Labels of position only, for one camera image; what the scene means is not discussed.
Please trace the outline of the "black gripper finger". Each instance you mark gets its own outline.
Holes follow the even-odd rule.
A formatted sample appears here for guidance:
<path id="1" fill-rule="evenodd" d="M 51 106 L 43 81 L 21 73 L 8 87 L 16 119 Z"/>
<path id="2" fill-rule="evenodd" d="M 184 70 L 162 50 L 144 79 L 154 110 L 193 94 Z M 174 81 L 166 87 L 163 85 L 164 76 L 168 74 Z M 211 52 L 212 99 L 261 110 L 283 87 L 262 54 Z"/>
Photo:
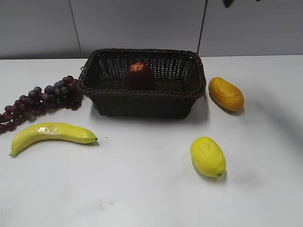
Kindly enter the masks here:
<path id="1" fill-rule="evenodd" d="M 234 3 L 234 0 L 223 0 L 223 4 L 225 8 L 231 7 L 231 5 Z"/>

